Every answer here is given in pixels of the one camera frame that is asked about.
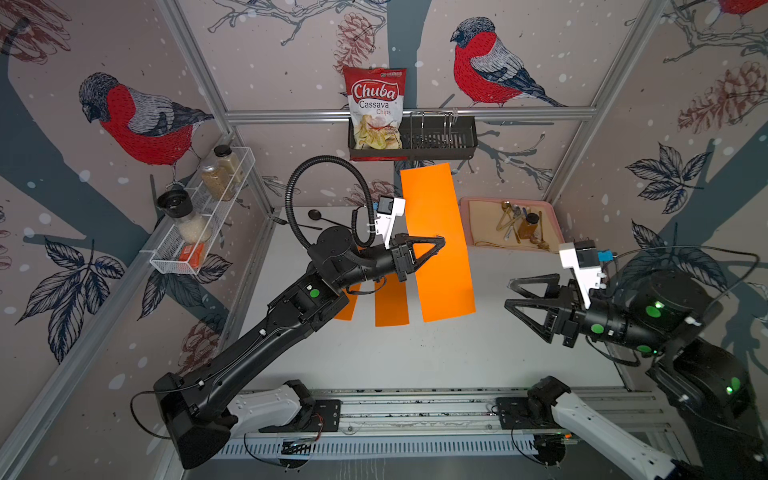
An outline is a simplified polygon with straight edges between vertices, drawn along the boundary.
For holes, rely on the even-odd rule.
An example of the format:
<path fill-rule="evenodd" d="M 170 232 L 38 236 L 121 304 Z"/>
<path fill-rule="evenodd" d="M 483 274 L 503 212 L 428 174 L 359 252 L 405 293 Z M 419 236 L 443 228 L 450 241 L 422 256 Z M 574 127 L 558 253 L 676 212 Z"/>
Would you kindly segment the orange paper sheet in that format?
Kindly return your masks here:
<path fill-rule="evenodd" d="M 448 164 L 401 172 L 407 231 L 426 243 L 414 245 L 422 258 L 415 272 L 423 320 L 435 322 L 476 311 L 468 247 Z"/>
<path fill-rule="evenodd" d="M 354 316 L 355 306 L 357 303 L 360 285 L 351 286 L 345 291 L 346 298 L 348 300 L 347 305 L 334 316 L 335 320 L 351 321 Z"/>
<path fill-rule="evenodd" d="M 407 288 L 396 274 L 387 275 L 376 283 L 375 326 L 377 328 L 405 326 L 410 323 Z"/>

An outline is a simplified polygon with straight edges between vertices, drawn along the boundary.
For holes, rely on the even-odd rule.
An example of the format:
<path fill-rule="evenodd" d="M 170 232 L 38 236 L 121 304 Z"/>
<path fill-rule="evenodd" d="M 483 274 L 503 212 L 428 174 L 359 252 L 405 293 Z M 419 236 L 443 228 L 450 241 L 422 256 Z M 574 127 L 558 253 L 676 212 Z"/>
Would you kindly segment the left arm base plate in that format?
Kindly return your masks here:
<path fill-rule="evenodd" d="M 269 426 L 260 433 L 325 433 L 337 432 L 341 415 L 342 402 L 337 399 L 312 400 L 303 402 L 297 415 L 286 425 Z"/>

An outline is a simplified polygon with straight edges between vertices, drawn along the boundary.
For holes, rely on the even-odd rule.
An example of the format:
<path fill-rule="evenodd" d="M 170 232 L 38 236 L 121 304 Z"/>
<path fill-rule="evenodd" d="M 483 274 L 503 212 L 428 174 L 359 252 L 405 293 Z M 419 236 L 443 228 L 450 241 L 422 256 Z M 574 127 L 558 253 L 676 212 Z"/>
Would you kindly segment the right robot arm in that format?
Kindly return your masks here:
<path fill-rule="evenodd" d="M 646 372 L 686 424 L 701 459 L 678 460 L 641 442 L 597 413 L 562 381 L 548 376 L 528 393 L 537 420 L 586 441 L 633 479 L 764 479 L 767 445 L 750 376 L 733 354 L 701 338 L 722 310 L 678 270 L 643 279 L 628 304 L 582 297 L 557 274 L 513 279 L 517 298 L 505 309 L 545 342 L 560 335 L 621 346 L 650 359 Z"/>

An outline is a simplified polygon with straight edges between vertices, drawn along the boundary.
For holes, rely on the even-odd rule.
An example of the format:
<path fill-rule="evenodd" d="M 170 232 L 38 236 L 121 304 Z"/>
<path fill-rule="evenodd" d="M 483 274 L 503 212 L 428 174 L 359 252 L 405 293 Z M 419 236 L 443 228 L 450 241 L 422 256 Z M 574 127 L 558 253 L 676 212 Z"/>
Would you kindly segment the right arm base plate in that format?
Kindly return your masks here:
<path fill-rule="evenodd" d="M 497 397 L 494 412 L 503 430 L 565 431 L 554 420 L 552 408 L 555 405 L 555 400 L 538 397 Z"/>

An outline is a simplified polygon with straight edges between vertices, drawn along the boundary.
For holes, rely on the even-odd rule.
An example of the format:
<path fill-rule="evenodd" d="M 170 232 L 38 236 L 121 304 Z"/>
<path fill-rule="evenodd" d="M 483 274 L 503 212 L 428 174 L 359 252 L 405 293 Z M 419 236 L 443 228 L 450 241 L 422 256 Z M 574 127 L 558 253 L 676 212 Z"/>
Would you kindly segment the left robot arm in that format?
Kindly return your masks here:
<path fill-rule="evenodd" d="M 397 234 L 389 246 L 358 248 L 350 230 L 324 230 L 306 248 L 311 259 L 306 272 L 268 304 L 263 320 L 198 369 L 167 373 L 155 382 L 161 418 L 182 466 L 204 464 L 229 442 L 243 420 L 231 405 L 236 395 L 340 313 L 352 286 L 388 275 L 404 282 L 445 244 L 441 236 Z"/>

